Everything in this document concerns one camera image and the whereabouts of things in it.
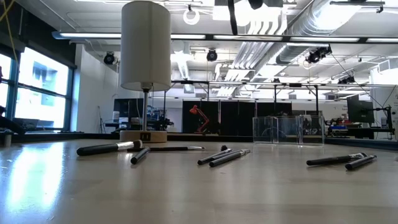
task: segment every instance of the lamp base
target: lamp base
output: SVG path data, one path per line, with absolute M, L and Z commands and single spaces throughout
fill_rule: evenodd
M 167 142 L 167 131 L 120 131 L 120 141 L 141 140 L 144 143 Z

